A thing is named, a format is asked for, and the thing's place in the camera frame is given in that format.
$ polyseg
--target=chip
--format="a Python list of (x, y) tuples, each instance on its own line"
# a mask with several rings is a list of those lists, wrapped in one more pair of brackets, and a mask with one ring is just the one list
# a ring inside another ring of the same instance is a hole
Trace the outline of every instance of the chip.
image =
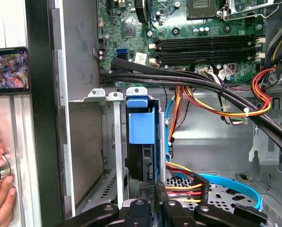
[(188, 0), (187, 20), (212, 18), (216, 15), (215, 0)]
[(231, 71), (235, 71), (236, 65), (235, 65), (234, 63), (228, 64), (228, 68), (229, 68)]
[(136, 24), (122, 23), (122, 37), (133, 38), (136, 36)]

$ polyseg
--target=blue drive bracket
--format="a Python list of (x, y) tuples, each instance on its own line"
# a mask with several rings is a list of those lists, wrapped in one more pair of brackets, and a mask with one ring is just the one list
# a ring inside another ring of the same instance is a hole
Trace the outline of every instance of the blue drive bracket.
[(155, 107), (151, 113), (130, 113), (129, 143), (155, 144)]
[(148, 97), (137, 96), (130, 97), (126, 102), (128, 108), (147, 108), (148, 107)]

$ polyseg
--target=cable tie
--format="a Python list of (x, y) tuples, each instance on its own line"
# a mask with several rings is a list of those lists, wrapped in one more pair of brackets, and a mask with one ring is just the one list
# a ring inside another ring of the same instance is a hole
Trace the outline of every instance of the cable tie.
[(244, 108), (244, 112), (245, 112), (245, 117), (249, 117), (249, 108)]
[(223, 86), (222, 86), (222, 88), (221, 88), (221, 90), (217, 93), (217, 95), (221, 95), (223, 92), (224, 92), (224, 90), (227, 88), (227, 85), (226, 84), (224, 84)]

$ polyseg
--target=sata port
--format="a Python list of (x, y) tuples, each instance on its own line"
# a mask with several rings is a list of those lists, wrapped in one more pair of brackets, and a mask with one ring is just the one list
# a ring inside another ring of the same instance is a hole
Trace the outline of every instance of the sata port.
[(128, 60), (128, 55), (127, 54), (117, 54), (117, 58), (121, 58), (123, 60)]
[(128, 54), (128, 48), (117, 49), (116, 54)]

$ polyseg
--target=white cable tie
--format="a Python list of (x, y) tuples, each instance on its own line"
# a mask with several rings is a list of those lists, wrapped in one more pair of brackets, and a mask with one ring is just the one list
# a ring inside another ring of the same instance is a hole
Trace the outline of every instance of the white cable tie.
[(249, 117), (249, 108), (244, 108), (244, 112), (245, 112), (245, 117)]

